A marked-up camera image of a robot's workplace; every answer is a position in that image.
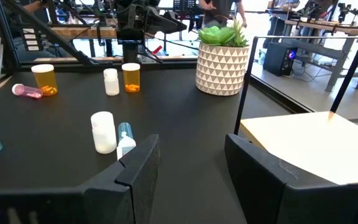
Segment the green succulent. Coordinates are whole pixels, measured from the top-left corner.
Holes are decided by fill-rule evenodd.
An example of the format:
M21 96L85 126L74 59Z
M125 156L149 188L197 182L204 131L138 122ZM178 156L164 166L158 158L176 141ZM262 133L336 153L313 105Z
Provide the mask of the green succulent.
M241 34L242 24L234 20L233 27L203 28L198 31L198 37L204 44L223 47L247 47L248 40Z

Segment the potted plant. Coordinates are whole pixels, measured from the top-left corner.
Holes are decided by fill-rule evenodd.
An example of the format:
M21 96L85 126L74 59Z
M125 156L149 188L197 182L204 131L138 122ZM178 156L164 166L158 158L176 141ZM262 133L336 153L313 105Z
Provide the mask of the potted plant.
M249 45L241 34L242 24L234 20L233 27L204 28L198 32L201 40L196 69L199 90L218 96L240 92L248 64Z

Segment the white label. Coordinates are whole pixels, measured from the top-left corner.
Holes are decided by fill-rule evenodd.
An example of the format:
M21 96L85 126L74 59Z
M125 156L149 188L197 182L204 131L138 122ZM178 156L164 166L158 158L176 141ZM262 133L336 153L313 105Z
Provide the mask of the white label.
M40 50L39 47L31 47L29 46L29 50Z
M33 33L34 33L34 29L25 29L25 28L23 28L23 32L24 32L25 34L33 34Z
M26 39L36 39L34 34L24 34L24 38L26 38Z
M38 45L38 42L36 40L28 40L26 41L27 45Z

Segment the white container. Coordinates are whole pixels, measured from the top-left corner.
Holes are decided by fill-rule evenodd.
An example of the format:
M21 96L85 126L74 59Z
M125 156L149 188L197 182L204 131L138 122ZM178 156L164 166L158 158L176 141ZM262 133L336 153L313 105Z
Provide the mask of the white container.
M116 150L116 127L112 113L102 111L91 117L93 141L96 151L101 154L109 154Z
M116 96L119 94L118 74L114 68L107 68L103 71L104 87L106 94L109 96Z

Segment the cable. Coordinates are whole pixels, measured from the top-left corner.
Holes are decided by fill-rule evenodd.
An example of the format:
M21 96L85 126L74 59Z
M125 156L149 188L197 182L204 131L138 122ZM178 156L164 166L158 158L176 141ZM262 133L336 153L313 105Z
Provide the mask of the cable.
M324 74L324 75L318 75L321 71L322 71L322 68L320 68L320 70L318 71L318 73L317 73L315 76L312 76L312 75L310 75L308 72L306 72L306 69L305 69L305 71L304 71L301 75L297 75L297 74L295 73L295 71L292 70L292 72L293 72L293 74L294 74L294 77L293 77L293 78L296 78L297 80L301 80L301 81L306 82L306 83L312 82L313 80L315 80L315 79L318 78L318 77L324 77L324 76L328 76L328 75L331 75L331 74L332 74L332 73L329 73L329 74ZM311 78L311 80L304 80L304 79L302 79L302 78L298 78L298 77L300 77L300 76L302 76L302 75L304 75L304 74L307 74L307 75Z
M150 54L152 54L153 57L155 57L155 60L156 60L156 61L158 61L159 63L162 63L161 59L158 58L156 55L154 55L153 52L146 47L146 45L144 46L144 48L145 48Z
M312 62L315 62L315 61L319 61L320 59L322 59L323 57L324 57L324 55L322 55L319 59L314 59L315 57L316 57L316 55L317 54L314 54L314 56L311 58L313 61ZM299 60L299 59L295 59L294 60L294 62L295 63L297 63L297 64L303 64L304 62L302 62L301 60L299 60L300 62L297 62L297 60Z
M157 40L167 41L168 43L171 43L171 44L176 44L176 45L179 45L179 46L182 46L182 47L187 47L187 48L189 48L189 49L198 50L198 48L189 47L189 46L186 46L186 45L183 45L183 44L178 44L178 43L175 43L175 42L172 42L172 41L169 41L169 40L159 39L159 38L156 38L156 37L154 37L154 36L152 36L152 35L150 35L150 34L144 34L144 35L147 35L147 36L149 36L149 37L153 37L153 38L155 38L155 39L157 39Z

